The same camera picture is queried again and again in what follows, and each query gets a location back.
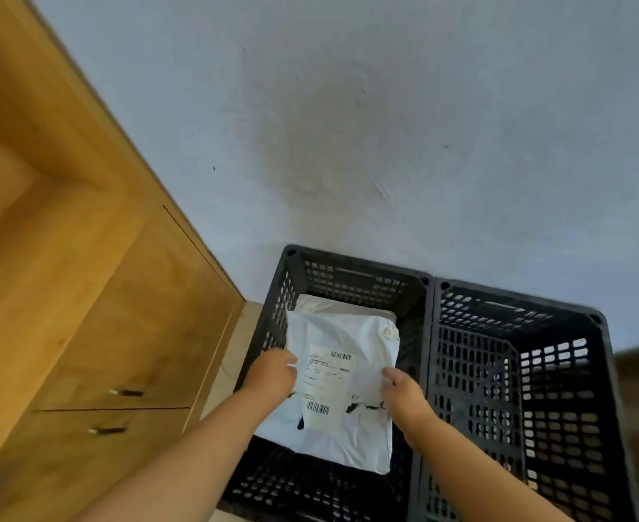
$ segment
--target black plastic crate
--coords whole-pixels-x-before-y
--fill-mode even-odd
[[[639,521],[604,316],[436,280],[434,410],[579,522]],[[459,519],[421,465],[411,521]]]
[[[285,345],[285,311],[300,294],[393,311],[400,330],[397,367],[426,389],[434,281],[427,273],[289,245],[283,251],[237,380],[263,352]],[[405,520],[419,462],[393,428],[391,471],[385,476],[298,455],[252,438],[219,508],[248,520]]]

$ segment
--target human arm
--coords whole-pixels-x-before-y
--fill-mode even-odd
[[[290,394],[297,358],[272,349],[259,356],[244,385],[190,433],[119,483],[79,522],[208,520],[259,424]]]
[[[569,522],[571,519],[517,480],[431,410],[416,381],[384,368],[382,393],[408,444],[428,462],[438,486],[465,522]]]

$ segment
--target drawer front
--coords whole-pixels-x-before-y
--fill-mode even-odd
[[[188,409],[34,412],[0,453],[0,522],[63,522],[182,432]]]
[[[39,410],[191,406],[239,297],[167,210],[143,228],[71,339]]]

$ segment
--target person's left hand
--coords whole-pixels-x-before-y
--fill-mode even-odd
[[[293,390],[298,371],[288,365],[297,360],[288,350],[273,348],[265,351],[249,367],[242,387],[263,397],[271,406],[269,411],[274,410]]]

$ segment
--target beige tile floor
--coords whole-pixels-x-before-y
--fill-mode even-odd
[[[237,376],[239,376],[242,363],[247,355],[249,342],[252,340],[252,334],[254,333],[254,328],[257,326],[257,320],[259,320],[261,311],[262,305],[256,302],[247,302],[242,309],[242,314],[239,317],[239,321],[237,321],[235,330],[232,332],[232,337],[230,337],[226,354],[223,356],[223,362],[218,370],[218,375],[211,387],[211,393],[208,395],[208,399],[203,408],[202,418],[216,408],[227,396],[232,394],[232,391],[235,389]],[[210,522],[241,522],[243,520],[243,518],[236,517],[235,515],[225,513],[218,509],[216,509],[210,518]]]

